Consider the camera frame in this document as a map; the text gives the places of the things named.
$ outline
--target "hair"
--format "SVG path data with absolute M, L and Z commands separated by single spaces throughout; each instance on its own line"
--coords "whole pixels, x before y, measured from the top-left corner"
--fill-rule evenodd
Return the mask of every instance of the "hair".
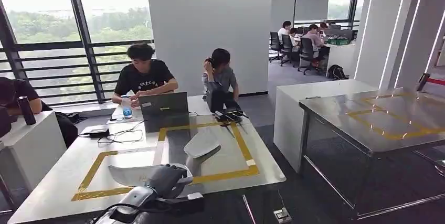
M 329 29 L 329 27 L 327 26 L 327 24 L 325 22 L 321 22 L 320 27 L 323 29 Z
M 318 25 L 312 24 L 312 25 L 309 26 L 309 31 L 312 30 L 312 29 L 318 29 L 318 28 L 319 28 Z
M 290 21 L 284 21 L 283 22 L 283 28 L 292 25 Z
M 10 102 L 14 95 L 14 83 L 6 77 L 0 77 L 0 101 Z
M 211 54 L 211 58 L 207 58 L 206 61 L 210 61 L 213 68 L 218 68 L 230 62 L 230 53 L 226 49 L 217 48 Z
M 130 57 L 130 59 L 137 60 L 151 60 L 155 50 L 148 45 L 147 43 L 139 43 L 131 45 L 126 51 L 126 55 Z

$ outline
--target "red object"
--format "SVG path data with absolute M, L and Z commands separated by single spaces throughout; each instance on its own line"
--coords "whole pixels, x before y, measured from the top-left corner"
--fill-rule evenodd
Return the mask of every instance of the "red object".
M 443 80 L 436 80 L 436 79 L 429 78 L 427 80 L 427 82 L 431 82 L 431 83 L 435 83 L 435 84 L 439 84 L 439 85 L 444 85 L 445 86 L 445 81 L 443 81 Z

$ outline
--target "backpack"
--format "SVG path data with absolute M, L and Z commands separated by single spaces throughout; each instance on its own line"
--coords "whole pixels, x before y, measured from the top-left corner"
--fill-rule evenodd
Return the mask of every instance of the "backpack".
M 334 80 L 347 80 L 347 79 L 349 79 L 349 76 L 345 75 L 345 73 L 343 72 L 343 68 L 340 67 L 339 65 L 332 65 L 327 70 L 327 77 L 329 79 L 334 79 Z

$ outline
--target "black t-shirt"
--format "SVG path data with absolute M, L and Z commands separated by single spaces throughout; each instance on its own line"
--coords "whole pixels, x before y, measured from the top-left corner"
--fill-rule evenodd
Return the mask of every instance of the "black t-shirt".
M 122 69 L 114 93 L 124 95 L 133 90 L 136 94 L 138 91 L 160 87 L 173 78 L 167 65 L 161 60 L 151 60 L 148 73 L 140 73 L 133 64 L 130 64 Z
M 37 94 L 36 90 L 29 84 L 29 82 L 24 80 L 11 80 L 14 84 L 15 89 L 15 95 L 14 100 L 7 104 L 5 107 L 7 108 L 19 108 L 17 99 L 19 97 L 28 97 L 28 101 L 35 100 L 39 98 L 39 95 Z M 48 105 L 46 105 L 44 102 L 42 102 L 42 111 L 48 111 L 51 110 Z

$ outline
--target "laptop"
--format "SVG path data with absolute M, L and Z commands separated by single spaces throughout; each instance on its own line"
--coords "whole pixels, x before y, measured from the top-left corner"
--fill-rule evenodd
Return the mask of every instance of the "laptop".
M 160 128 L 189 125 L 187 92 L 139 97 L 147 132 Z

